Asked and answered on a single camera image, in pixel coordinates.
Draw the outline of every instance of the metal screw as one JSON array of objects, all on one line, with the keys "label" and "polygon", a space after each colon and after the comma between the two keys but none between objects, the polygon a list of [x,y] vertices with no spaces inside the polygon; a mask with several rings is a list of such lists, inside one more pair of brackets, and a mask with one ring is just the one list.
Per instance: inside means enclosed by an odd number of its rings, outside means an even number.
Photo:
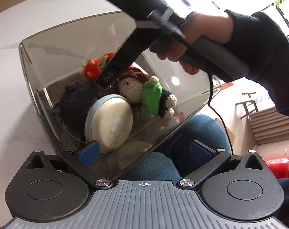
[{"label": "metal screw", "polygon": [[110,180],[107,179],[96,180],[96,185],[99,187],[107,187],[110,185]]},{"label": "metal screw", "polygon": [[185,187],[190,187],[194,185],[194,181],[191,179],[182,179],[180,180],[180,185]]}]

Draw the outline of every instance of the white marble table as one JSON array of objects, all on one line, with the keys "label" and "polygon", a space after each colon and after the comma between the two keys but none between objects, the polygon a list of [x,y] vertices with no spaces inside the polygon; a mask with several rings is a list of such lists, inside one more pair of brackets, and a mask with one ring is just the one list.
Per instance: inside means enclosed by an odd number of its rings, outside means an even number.
[{"label": "white marble table", "polygon": [[99,13],[99,8],[116,10],[102,0],[27,0],[0,13],[0,227],[12,218],[4,194],[22,163],[35,149],[54,154],[31,104],[19,43],[47,28]]}]

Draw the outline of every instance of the triangular cutout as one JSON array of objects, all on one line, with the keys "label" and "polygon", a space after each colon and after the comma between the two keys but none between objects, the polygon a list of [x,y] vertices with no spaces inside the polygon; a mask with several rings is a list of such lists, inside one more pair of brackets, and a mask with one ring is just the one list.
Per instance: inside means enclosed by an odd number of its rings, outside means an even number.
[{"label": "triangular cutout", "polygon": [[44,167],[45,165],[41,159],[41,156],[35,155],[31,159],[30,163],[28,164],[27,169],[37,169],[37,168],[44,168]]},{"label": "triangular cutout", "polygon": [[249,159],[246,162],[245,168],[248,168],[248,169],[263,169],[261,163],[259,162],[257,157],[254,156],[254,155],[249,156]]}]

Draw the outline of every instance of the stack of beige cushions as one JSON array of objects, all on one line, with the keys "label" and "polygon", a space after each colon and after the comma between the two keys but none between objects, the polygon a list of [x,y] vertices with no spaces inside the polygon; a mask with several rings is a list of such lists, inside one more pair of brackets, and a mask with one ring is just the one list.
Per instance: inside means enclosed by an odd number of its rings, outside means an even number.
[{"label": "stack of beige cushions", "polygon": [[249,122],[258,145],[289,139],[289,117],[275,107],[249,115]]}]

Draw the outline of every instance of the black sleeve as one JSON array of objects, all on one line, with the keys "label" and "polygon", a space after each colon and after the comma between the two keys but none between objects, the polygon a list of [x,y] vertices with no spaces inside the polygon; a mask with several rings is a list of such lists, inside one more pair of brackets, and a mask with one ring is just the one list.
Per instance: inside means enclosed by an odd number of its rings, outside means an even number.
[{"label": "black sleeve", "polygon": [[267,89],[277,111],[289,116],[289,38],[263,12],[252,16],[225,12],[234,23],[226,47],[249,65],[246,78]]}]

